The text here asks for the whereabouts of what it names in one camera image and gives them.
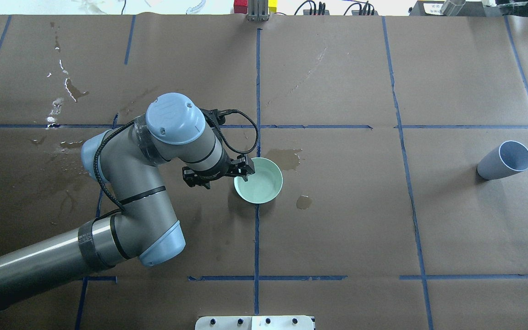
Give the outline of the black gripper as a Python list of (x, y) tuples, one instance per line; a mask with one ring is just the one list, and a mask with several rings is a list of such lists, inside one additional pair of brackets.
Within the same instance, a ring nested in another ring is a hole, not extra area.
[(254, 164), (249, 164), (247, 155), (239, 155), (236, 159), (229, 156), (222, 157), (214, 167), (198, 171), (189, 166), (182, 168), (182, 179), (189, 187), (200, 186), (206, 189), (211, 188), (211, 182), (223, 177), (241, 178), (248, 181), (249, 175), (255, 174)]

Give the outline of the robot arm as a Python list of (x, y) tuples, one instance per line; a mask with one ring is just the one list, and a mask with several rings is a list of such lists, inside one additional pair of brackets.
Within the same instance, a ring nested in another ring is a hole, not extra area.
[(82, 165), (116, 209), (1, 256), (0, 311), (133, 258), (153, 267), (182, 252), (182, 226), (159, 166), (182, 161), (189, 187), (210, 189), (222, 177), (247, 181), (255, 173), (249, 151), (233, 148), (220, 128), (232, 114), (243, 112), (200, 109), (166, 93), (143, 115), (84, 142)]

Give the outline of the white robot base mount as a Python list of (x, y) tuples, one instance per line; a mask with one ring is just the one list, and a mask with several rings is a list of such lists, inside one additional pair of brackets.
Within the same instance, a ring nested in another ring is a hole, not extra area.
[(314, 317), (307, 315), (253, 315), (200, 317), (195, 330), (315, 330)]

